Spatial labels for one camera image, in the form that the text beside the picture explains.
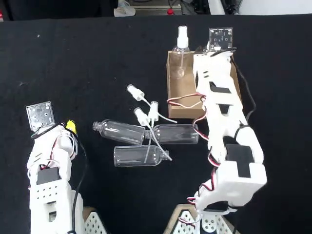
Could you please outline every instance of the wire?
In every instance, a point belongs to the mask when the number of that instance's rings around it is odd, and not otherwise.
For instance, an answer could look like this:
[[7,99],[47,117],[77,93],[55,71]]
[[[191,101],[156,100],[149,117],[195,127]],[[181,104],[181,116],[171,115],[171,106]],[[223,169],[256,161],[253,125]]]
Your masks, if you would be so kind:
[[[55,139],[55,141],[54,141],[54,143],[53,143],[53,145],[52,145],[52,149],[51,149],[50,157],[49,157],[50,160],[52,159],[53,149],[54,149],[54,147],[55,147],[55,145],[56,145],[56,143],[57,143],[57,139],[58,139],[58,138]],[[50,161],[47,163],[47,165],[40,165],[40,169],[41,169],[41,170],[46,169],[46,168],[49,166],[49,164],[50,164]]]
[[155,136],[155,134],[154,134],[154,132],[153,132],[151,126],[148,124],[147,127],[150,129],[151,134],[152,134],[152,136],[153,136],[153,138],[154,138],[155,143],[157,144],[157,146],[161,149],[161,151],[164,153],[164,155],[165,155],[170,161],[172,161],[172,158],[164,151],[164,149],[163,149],[163,148],[161,147],[161,145],[158,143],[157,138],[156,138],[156,136]]
[[234,52],[236,49],[237,49],[236,47],[231,47],[231,48],[227,48],[227,49],[223,49],[223,50],[218,50],[218,51],[214,52],[212,55],[210,55],[210,57],[214,57],[216,55],[219,55],[221,53],[228,52],[228,51]]
[[74,141],[74,139],[73,139],[73,137],[71,136],[71,135],[67,135],[67,134],[60,134],[58,137],[57,137],[57,139],[55,140],[56,142],[58,141],[58,139],[60,138],[60,137],[67,137],[67,138],[69,138],[70,140],[71,140],[71,142],[72,142],[72,145],[73,145],[73,148],[72,148],[72,151],[71,151],[71,153],[70,153],[70,155],[69,155],[69,158],[72,160],[72,156],[74,155],[74,153],[75,153],[75,141]]
[[198,217],[199,217],[199,218],[198,218],[197,220],[195,220],[194,222],[188,222],[188,221],[186,221],[185,219],[180,218],[180,217],[178,218],[178,220],[179,220],[181,223],[184,223],[184,224],[186,224],[186,225],[191,225],[192,227],[195,228],[195,225],[194,225],[194,224],[201,221],[202,215],[199,214]]
[[187,94],[187,95],[184,95],[184,96],[181,96],[181,97],[172,97],[172,98],[168,99],[167,102],[174,101],[174,100],[180,100],[180,99],[183,99],[183,98],[188,98],[188,97],[193,97],[193,96],[206,97],[205,95],[203,95],[203,94],[201,94],[199,92],[196,92],[196,93]]
[[250,98],[250,100],[252,101],[252,104],[253,104],[253,109],[252,109],[251,111],[249,111],[248,114],[246,115],[246,121],[247,121],[247,123],[248,123],[249,117],[250,117],[250,115],[251,115],[253,112],[255,112],[255,110],[257,109],[257,105],[256,105],[256,103],[255,103],[255,101],[254,101],[254,98],[253,98],[251,92],[250,92],[248,82],[247,82],[246,78],[244,77],[243,73],[241,72],[241,70],[239,69],[238,65],[237,65],[236,62],[234,61],[233,56],[231,56],[231,62],[234,64],[234,66],[235,66],[236,70],[238,71],[240,77],[242,77],[242,79],[244,80],[245,86],[246,86],[246,90],[247,90],[247,93],[248,93],[248,96],[249,96],[249,98]]
[[[47,161],[49,161],[49,162],[53,162],[53,163],[56,163],[57,165],[58,165],[58,167],[60,167],[60,163],[58,162],[58,161],[56,161],[56,160],[54,160],[54,159],[46,159]],[[33,163],[30,167],[29,167],[29,169],[27,170],[27,176],[28,176],[28,178],[29,178],[29,180],[30,180],[30,170],[32,169],[32,167],[33,166],[35,166],[35,165],[40,165],[40,164],[38,164],[37,162],[35,162],[35,163]]]
[[199,188],[198,188],[198,197],[200,197],[200,193],[199,190],[201,187],[204,187],[205,189],[207,189],[209,192],[212,192],[213,190],[215,190],[215,171],[216,171],[216,167],[214,167],[211,171],[211,188],[209,188],[206,184],[202,183],[200,184]]
[[199,130],[195,127],[195,124],[196,124],[198,121],[201,121],[201,120],[203,120],[204,118],[206,118],[206,113],[207,113],[207,111],[205,112],[205,114],[204,114],[203,116],[194,119],[193,122],[192,122],[192,125],[193,125],[193,128],[194,128],[194,131],[195,131],[195,132],[197,132],[204,140],[209,141],[208,136],[205,135],[205,134],[203,134],[201,131],[199,131]]
[[177,0],[174,0],[173,3],[170,5],[170,0],[168,0],[168,5],[170,7],[170,9],[172,9],[172,7],[174,6],[174,4],[176,3]]
[[[145,98],[142,98],[142,100],[143,100],[146,104],[148,104],[149,107],[152,107],[152,105],[151,105]],[[169,119],[169,118],[166,118],[165,116],[162,116],[159,112],[157,112],[157,113],[158,113],[158,116],[161,117],[161,118],[163,118],[164,120],[169,121],[169,122],[172,122],[172,123],[177,123],[177,121],[172,120],[172,119]]]
[[[151,129],[153,129],[153,127],[154,127],[154,119],[152,119]],[[150,139],[148,141],[148,147],[147,147],[147,152],[146,152],[144,163],[146,163],[146,161],[147,161],[147,156],[148,156],[148,153],[150,152],[151,143],[152,143],[152,138],[150,137]]]
[[181,106],[181,107],[183,107],[183,108],[185,108],[185,109],[192,109],[193,107],[197,106],[198,104],[201,104],[202,101],[199,101],[199,102],[195,103],[195,104],[192,105],[192,106],[184,106],[184,105],[182,105],[182,104],[180,104],[180,103],[173,102],[173,101],[170,101],[170,102],[168,102],[168,103],[171,104],[171,105],[173,105],[173,106]]
[[40,134],[38,134],[38,133],[32,134],[32,135],[31,135],[31,139],[37,139],[37,138],[39,138],[40,136],[42,136],[42,135],[46,134],[47,132],[53,130],[54,128],[58,127],[59,125],[65,127],[63,123],[54,124],[51,128],[48,128],[47,130],[43,131],[43,132],[40,133]]

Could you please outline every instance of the white cable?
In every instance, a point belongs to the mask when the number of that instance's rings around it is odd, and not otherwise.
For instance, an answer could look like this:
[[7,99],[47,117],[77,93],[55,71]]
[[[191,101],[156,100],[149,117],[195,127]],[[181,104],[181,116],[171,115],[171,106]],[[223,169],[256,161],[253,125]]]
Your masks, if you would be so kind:
[[154,134],[154,132],[153,132],[151,126],[150,126],[149,124],[147,124],[146,126],[150,129],[151,134],[152,134],[152,136],[153,136],[153,138],[154,138],[155,143],[157,144],[157,146],[161,149],[161,151],[163,152],[163,154],[164,154],[170,161],[172,161],[172,158],[170,158],[170,156],[164,151],[164,149],[163,149],[163,148],[160,146],[160,144],[158,143],[158,141],[157,141],[157,139],[156,139],[156,136],[155,136],[155,134]]
[[[152,107],[152,105],[148,102],[148,100],[146,100],[144,97],[142,97],[142,101],[144,101],[146,104],[148,104],[150,107]],[[177,123],[177,121],[166,118],[165,116],[162,116],[159,112],[158,112],[159,117],[163,118],[166,121],[172,122],[172,123]]]
[[[153,127],[154,127],[154,120],[152,119],[151,128],[153,129]],[[152,143],[152,138],[150,137],[150,140],[148,141],[148,147],[147,147],[147,152],[146,152],[144,163],[146,163],[147,161],[147,156],[148,156],[148,153],[150,152],[151,143]]]
[[[42,160],[47,160],[48,162],[54,162],[54,163],[56,163],[57,165],[58,165],[58,167],[60,167],[60,163],[58,162],[58,161],[56,161],[56,160],[54,160],[54,159],[43,159],[42,158]],[[39,162],[35,162],[35,163],[33,163],[30,167],[29,167],[29,169],[28,169],[28,171],[27,171],[27,176],[28,176],[28,178],[29,178],[29,180],[30,180],[30,170],[31,170],[31,168],[33,167],[33,166],[35,166],[35,165],[40,165],[40,164],[42,164],[42,163],[39,163]]]
[[71,135],[68,135],[68,134],[66,134],[66,133],[61,133],[61,134],[57,137],[56,141],[58,141],[58,139],[59,139],[60,137],[67,137],[67,138],[69,138],[70,140],[72,140],[72,142],[73,142],[73,149],[72,149],[72,152],[71,152],[70,155],[69,155],[69,158],[71,159],[71,157],[74,155],[74,152],[75,152],[75,145],[76,145],[76,142],[74,141],[74,139],[73,139],[73,137],[72,137]]

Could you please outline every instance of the robotic arm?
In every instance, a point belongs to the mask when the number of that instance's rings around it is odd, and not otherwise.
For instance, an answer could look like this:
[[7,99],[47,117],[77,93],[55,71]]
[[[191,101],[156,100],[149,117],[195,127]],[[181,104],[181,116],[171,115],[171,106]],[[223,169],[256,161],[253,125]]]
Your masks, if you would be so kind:
[[[68,122],[66,128],[76,131],[72,121]],[[63,125],[39,128],[33,136],[35,144],[27,163],[31,234],[83,234],[83,201],[78,194],[73,227],[72,208],[76,191],[71,189],[68,182],[71,160],[78,152],[76,138]]]
[[[226,215],[244,206],[267,182],[263,151],[248,125],[242,103],[230,76],[232,51],[194,55],[196,91],[201,93],[209,126],[209,159],[214,161],[212,178],[195,193],[199,215]],[[230,136],[238,144],[224,145]],[[227,205],[218,208],[218,204]]]

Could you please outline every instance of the black cloth surface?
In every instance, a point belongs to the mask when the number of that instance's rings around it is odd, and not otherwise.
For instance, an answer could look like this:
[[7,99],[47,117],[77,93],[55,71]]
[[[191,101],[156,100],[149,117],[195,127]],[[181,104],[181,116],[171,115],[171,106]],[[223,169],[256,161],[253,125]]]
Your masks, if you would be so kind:
[[[179,203],[210,178],[207,146],[166,146],[174,159],[156,167],[116,168],[117,142],[92,130],[111,118],[136,124],[126,86],[143,90],[167,115],[167,51],[177,27],[190,48],[205,45],[209,27],[233,27],[235,61],[257,103],[250,118],[265,154],[268,183],[241,212],[243,234],[311,232],[312,66],[309,24],[300,16],[189,16],[66,19],[0,23],[1,233],[29,233],[26,162],[33,147],[25,106],[50,100],[56,121],[76,121],[90,161],[81,188],[113,234],[162,233]],[[251,103],[240,82],[245,111]],[[207,130],[206,123],[199,125]],[[75,188],[84,167],[73,161]]]

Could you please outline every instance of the cardboard box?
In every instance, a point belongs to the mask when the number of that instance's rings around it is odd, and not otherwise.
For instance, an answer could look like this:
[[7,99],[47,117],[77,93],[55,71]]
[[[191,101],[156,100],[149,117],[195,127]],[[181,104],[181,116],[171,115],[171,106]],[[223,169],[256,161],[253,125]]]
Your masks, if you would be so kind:
[[[196,92],[196,84],[193,75],[193,52],[184,55],[184,59],[186,60],[187,67],[185,71],[185,75],[182,79],[171,79],[172,76],[172,69],[170,66],[176,66],[177,59],[173,56],[172,52],[168,52],[167,58],[167,92],[168,92],[168,99],[169,98],[176,98],[182,97],[187,94],[192,94]],[[236,87],[236,91],[240,97],[240,90],[238,85],[238,78],[235,66],[232,64],[231,67],[231,77],[234,80],[234,84]],[[180,103],[185,106],[192,106],[195,103],[200,101],[200,97],[186,97],[181,100],[177,100],[175,102]],[[168,112],[169,118],[198,118],[204,114],[202,109],[202,104],[198,104],[197,106],[186,109],[180,106],[172,106],[168,105]]]

